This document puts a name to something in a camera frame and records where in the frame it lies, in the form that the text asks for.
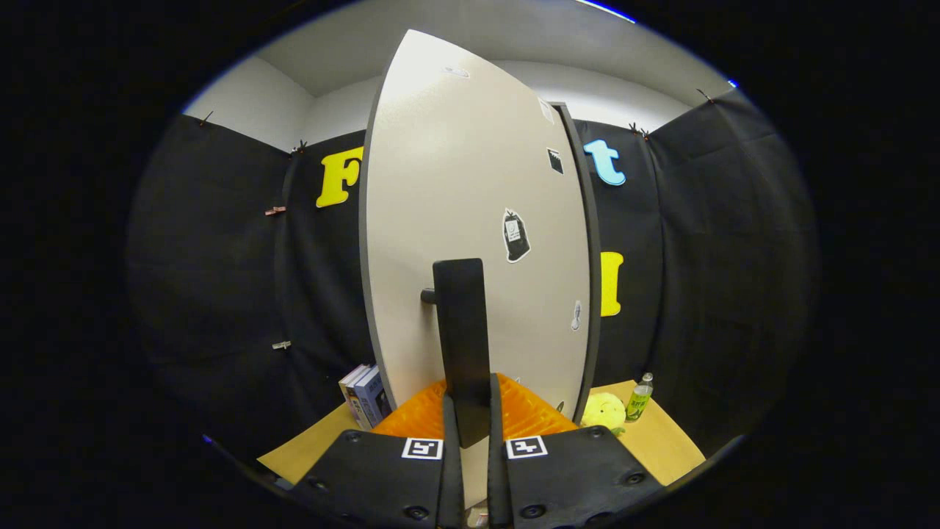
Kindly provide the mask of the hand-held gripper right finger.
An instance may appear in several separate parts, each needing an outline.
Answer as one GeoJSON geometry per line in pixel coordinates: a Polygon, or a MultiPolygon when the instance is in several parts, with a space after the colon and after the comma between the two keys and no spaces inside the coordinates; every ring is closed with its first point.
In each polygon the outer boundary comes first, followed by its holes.
{"type": "Polygon", "coordinates": [[[611,528],[665,487],[605,426],[507,436],[511,399],[491,374],[487,493],[493,528],[611,528]]]}

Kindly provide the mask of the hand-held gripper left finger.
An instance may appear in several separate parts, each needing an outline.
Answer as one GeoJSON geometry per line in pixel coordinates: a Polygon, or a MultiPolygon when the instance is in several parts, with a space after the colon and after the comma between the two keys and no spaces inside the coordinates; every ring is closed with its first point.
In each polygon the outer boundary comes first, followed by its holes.
{"type": "Polygon", "coordinates": [[[446,381],[372,431],[344,430],[291,488],[326,528],[460,528],[459,439],[446,381]]]}

